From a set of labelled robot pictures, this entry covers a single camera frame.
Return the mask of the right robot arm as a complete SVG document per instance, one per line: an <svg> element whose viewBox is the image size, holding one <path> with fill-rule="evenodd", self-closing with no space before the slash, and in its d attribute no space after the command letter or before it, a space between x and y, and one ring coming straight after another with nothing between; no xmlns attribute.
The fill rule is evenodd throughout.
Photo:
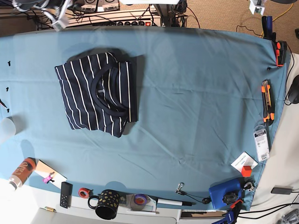
<svg viewBox="0 0 299 224"><path fill-rule="evenodd" d="M39 9L51 21L51 26L60 31L69 25L66 11L74 5L73 0L13 0L12 6L20 12Z"/></svg>

